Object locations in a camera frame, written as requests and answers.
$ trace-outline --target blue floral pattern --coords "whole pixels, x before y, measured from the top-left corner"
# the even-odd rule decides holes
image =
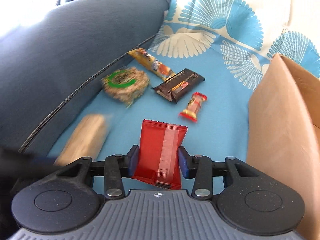
[[[182,10],[179,21],[212,29],[226,27],[231,38],[261,50],[263,32],[260,21],[243,0],[192,0]]]
[[[272,58],[273,54],[280,53],[292,59],[316,77],[320,77],[320,57],[310,39],[298,32],[282,33],[273,42],[267,53]]]
[[[165,17],[165,21],[172,21],[177,9],[177,0],[171,0],[169,11]]]
[[[215,38],[216,35],[200,29],[190,30],[182,27],[174,32],[165,24],[161,26],[150,48],[152,52],[162,56],[193,57],[209,49]]]
[[[226,40],[222,41],[221,51],[230,73],[244,86],[255,90],[262,79],[262,68],[257,56]]]

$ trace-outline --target wrapped bread roll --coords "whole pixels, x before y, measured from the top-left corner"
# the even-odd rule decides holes
[[[107,133],[108,127],[103,115],[86,115],[72,133],[55,164],[65,166],[84,156],[95,160],[106,140]]]

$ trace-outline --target metal screw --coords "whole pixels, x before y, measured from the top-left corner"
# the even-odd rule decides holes
[[[118,188],[111,188],[107,190],[107,195],[109,197],[119,197],[122,194],[122,190]]]
[[[198,197],[207,197],[210,195],[210,190],[207,190],[206,188],[199,188],[195,191],[195,194]]]

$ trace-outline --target red wrapper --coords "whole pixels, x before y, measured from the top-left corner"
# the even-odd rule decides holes
[[[168,189],[181,189],[178,147],[188,127],[143,120],[140,155],[132,176],[148,184]]]
[[[207,96],[199,92],[193,93],[187,108],[184,109],[179,115],[190,119],[193,122],[197,121],[197,114],[201,109],[202,102],[207,101]]]

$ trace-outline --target cardboard box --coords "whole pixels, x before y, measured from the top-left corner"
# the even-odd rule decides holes
[[[320,239],[319,140],[320,80],[274,55],[249,101],[247,163],[299,192],[307,240]]]

